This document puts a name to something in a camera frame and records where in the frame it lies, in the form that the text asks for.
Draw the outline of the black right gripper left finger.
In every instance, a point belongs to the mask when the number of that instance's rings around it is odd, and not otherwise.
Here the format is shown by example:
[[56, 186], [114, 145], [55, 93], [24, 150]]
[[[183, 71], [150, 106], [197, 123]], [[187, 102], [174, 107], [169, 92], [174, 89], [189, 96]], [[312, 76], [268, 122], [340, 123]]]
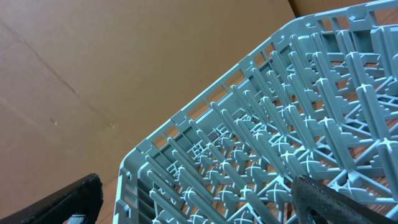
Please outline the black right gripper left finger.
[[1, 223], [96, 223], [103, 205], [103, 184], [91, 173], [1, 219]]

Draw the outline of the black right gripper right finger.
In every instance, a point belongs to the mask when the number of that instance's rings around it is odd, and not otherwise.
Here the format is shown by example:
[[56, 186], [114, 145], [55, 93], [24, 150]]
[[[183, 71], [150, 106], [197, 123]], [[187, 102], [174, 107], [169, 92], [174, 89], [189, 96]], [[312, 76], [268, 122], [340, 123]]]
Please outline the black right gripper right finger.
[[295, 178], [292, 198], [297, 223], [397, 223], [307, 175]]

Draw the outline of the grey plastic dish rack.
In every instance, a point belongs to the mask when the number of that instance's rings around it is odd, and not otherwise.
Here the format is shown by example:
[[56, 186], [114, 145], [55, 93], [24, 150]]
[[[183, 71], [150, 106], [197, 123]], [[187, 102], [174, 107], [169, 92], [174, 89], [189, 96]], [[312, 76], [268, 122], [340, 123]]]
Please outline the grey plastic dish rack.
[[308, 175], [397, 220], [397, 25], [374, 1], [296, 18], [140, 142], [114, 223], [293, 223]]

